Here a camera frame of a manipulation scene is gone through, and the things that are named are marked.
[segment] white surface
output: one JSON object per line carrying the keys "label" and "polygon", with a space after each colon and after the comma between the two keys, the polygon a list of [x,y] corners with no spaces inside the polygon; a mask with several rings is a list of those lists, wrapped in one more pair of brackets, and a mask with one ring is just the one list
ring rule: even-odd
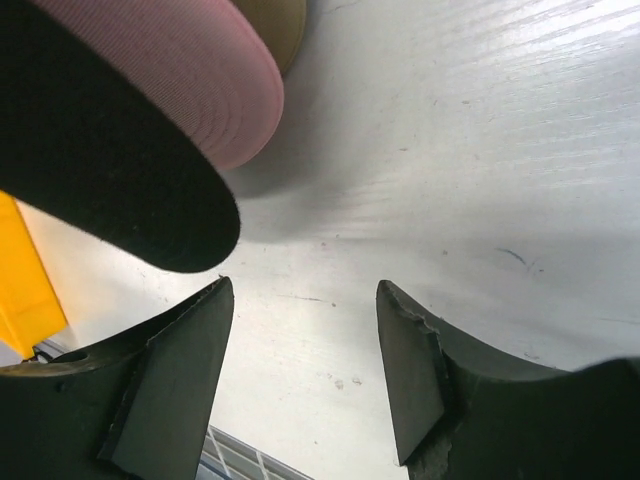
{"label": "white surface", "polygon": [[320,480],[406,477],[382,278],[544,364],[640,354],[637,3],[312,1],[282,124],[229,175],[244,230],[215,272],[159,272],[27,211],[72,322],[63,340],[231,276],[212,421]]}

